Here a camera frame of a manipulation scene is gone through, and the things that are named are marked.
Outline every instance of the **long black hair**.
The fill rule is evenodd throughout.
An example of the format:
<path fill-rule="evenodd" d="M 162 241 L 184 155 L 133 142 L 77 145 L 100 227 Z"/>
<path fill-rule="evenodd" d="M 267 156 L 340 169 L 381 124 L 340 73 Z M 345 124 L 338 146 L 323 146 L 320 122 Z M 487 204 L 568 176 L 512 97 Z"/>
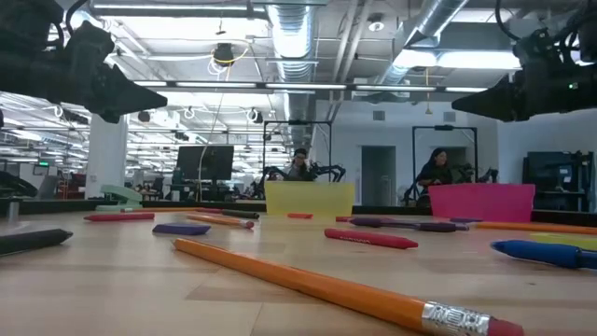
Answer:
<path fill-rule="evenodd" d="M 302 154 L 305 156 L 305 160 L 307 159 L 307 149 L 305 148 L 297 148 L 297 150 L 295 150 L 295 154 L 293 155 L 293 157 L 296 157 L 298 154 Z M 307 173 L 307 162 L 303 162 L 302 165 L 300 166 L 300 174 L 304 175 Z"/>
<path fill-rule="evenodd" d="M 438 147 L 431 152 L 431 156 L 429 157 L 429 161 L 425 164 L 425 167 L 435 167 L 436 166 L 436 157 L 441 153 L 447 153 L 446 148 Z M 444 163 L 443 167 L 448 166 L 448 161 Z"/>

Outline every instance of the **metal frame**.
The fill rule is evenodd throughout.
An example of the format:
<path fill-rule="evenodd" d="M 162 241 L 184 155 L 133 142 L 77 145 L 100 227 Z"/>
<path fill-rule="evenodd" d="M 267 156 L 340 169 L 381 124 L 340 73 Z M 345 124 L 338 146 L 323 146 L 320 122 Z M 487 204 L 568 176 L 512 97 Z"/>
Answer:
<path fill-rule="evenodd" d="M 455 130 L 470 130 L 473 131 L 473 142 L 475 148 L 475 182 L 479 181 L 479 147 L 477 143 L 477 127 L 461 127 L 451 125 L 438 125 L 438 126 L 412 126 L 412 181 L 415 182 L 417 179 L 417 154 L 416 154 L 416 133 L 417 130 L 434 130 L 438 132 L 451 132 Z"/>
<path fill-rule="evenodd" d="M 332 165 L 332 122 L 331 121 L 302 121 L 302 120 L 267 120 L 263 121 L 263 157 L 261 171 L 265 170 L 265 146 L 267 145 L 268 125 L 269 124 L 287 124 L 288 126 L 306 126 L 306 125 L 327 125 L 329 129 L 328 141 L 327 141 L 327 165 Z"/>

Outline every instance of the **pencil eraser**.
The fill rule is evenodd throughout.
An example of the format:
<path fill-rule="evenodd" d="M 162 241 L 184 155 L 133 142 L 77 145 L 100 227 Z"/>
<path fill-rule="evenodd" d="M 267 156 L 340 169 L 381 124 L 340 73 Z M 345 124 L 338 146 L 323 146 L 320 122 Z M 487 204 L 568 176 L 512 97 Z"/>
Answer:
<path fill-rule="evenodd" d="M 524 336 L 524 329 L 512 322 L 491 318 L 487 336 Z"/>
<path fill-rule="evenodd" d="M 288 214 L 288 218 L 311 219 L 313 214 Z"/>

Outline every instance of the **pink bin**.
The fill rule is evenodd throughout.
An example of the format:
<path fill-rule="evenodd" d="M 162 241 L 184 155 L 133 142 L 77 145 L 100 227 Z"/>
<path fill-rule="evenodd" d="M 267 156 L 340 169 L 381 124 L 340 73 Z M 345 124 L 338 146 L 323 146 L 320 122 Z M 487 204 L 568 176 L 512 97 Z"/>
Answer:
<path fill-rule="evenodd" d="M 530 222 L 534 196 L 534 185 L 467 183 L 429 188 L 433 216 L 485 221 Z"/>

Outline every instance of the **pipe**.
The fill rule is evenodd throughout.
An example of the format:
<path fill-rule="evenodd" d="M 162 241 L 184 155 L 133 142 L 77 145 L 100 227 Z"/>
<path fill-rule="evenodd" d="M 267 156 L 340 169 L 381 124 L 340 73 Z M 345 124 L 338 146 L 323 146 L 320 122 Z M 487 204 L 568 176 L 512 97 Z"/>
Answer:
<path fill-rule="evenodd" d="M 462 9 L 468 0 L 425 0 L 422 10 L 418 16 L 418 23 L 415 25 L 412 32 L 404 38 L 403 46 L 398 50 L 396 58 L 399 53 L 406 46 L 412 45 L 416 42 L 422 41 L 427 37 L 433 37 L 441 34 L 446 26 L 454 19 L 456 14 Z M 395 85 L 400 83 L 407 75 L 409 67 L 397 66 L 391 63 L 384 71 L 383 75 L 377 80 L 379 85 Z"/>
<path fill-rule="evenodd" d="M 348 72 L 351 70 L 351 66 L 353 65 L 354 54 L 356 53 L 356 49 L 358 48 L 358 43 L 361 39 L 361 35 L 365 30 L 365 25 L 367 25 L 371 5 L 373 5 L 373 0 L 366 0 L 365 4 L 363 5 L 363 9 L 361 10 L 360 22 L 356 27 L 353 43 L 351 43 L 351 48 L 348 50 L 348 57 L 346 59 L 346 63 L 344 64 L 342 75 L 340 76 L 340 83 L 344 83 L 346 81 L 346 78 L 348 77 Z"/>
<path fill-rule="evenodd" d="M 278 58 L 305 59 L 312 54 L 313 7 L 300 5 L 267 6 L 270 16 L 273 46 Z M 312 81 L 314 64 L 312 63 L 277 63 L 278 74 L 283 82 Z M 315 119 L 311 95 L 285 94 L 285 113 L 288 120 L 311 121 Z M 289 127 L 290 140 L 294 147 L 308 147 L 311 141 L 312 126 Z"/>
<path fill-rule="evenodd" d="M 356 8 L 358 7 L 358 0 L 353 0 L 348 7 L 348 12 L 346 13 L 346 27 L 344 28 L 344 32 L 342 32 L 342 37 L 340 39 L 340 46 L 338 48 L 338 54 L 336 55 L 336 61 L 334 62 L 334 70 L 332 72 L 332 82 L 336 81 L 336 77 L 338 76 L 338 72 L 340 71 L 340 66 L 342 65 L 342 59 L 344 58 L 344 51 L 346 51 L 346 45 L 348 44 L 348 38 L 351 35 L 354 16 L 356 15 Z"/>

